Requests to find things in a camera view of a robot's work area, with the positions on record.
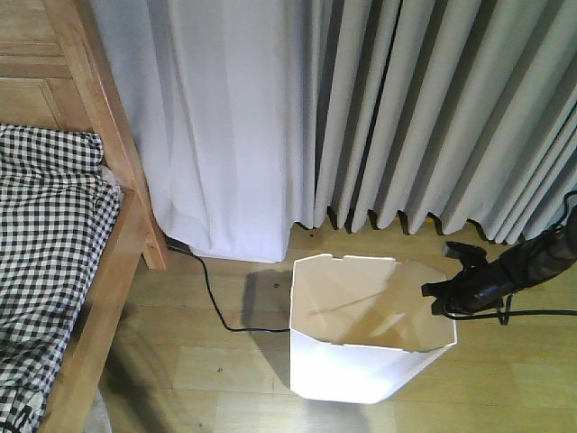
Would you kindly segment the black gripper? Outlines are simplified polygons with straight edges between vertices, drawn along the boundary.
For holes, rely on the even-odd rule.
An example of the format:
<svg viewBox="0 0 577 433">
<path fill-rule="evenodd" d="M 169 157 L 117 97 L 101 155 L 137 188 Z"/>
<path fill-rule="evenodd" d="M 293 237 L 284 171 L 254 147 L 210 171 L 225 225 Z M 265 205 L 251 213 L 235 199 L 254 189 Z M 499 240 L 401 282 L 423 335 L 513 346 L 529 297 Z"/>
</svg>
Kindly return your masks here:
<svg viewBox="0 0 577 433">
<path fill-rule="evenodd" d="M 433 315 L 472 315 L 502 307 L 502 299 L 512 292 L 512 280 L 501 265 L 488 265 L 463 269 L 451 280 L 425 283 L 421 291 L 435 298 Z"/>
</svg>

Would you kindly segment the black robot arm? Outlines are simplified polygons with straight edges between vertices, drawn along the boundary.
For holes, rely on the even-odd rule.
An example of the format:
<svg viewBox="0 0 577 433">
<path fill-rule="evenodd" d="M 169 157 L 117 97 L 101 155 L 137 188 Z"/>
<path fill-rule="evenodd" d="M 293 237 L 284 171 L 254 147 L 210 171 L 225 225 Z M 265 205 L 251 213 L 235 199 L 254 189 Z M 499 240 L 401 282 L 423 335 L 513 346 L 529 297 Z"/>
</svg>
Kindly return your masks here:
<svg viewBox="0 0 577 433">
<path fill-rule="evenodd" d="M 496 318 L 507 325 L 522 311 L 510 309 L 515 293 L 549 281 L 576 263 L 576 223 L 551 227 L 541 235 L 517 244 L 488 262 L 486 251 L 472 244 L 448 242 L 446 255 L 463 269 L 451 280 L 421 286 L 422 295 L 433 297 L 432 314 L 453 320 Z"/>
</svg>

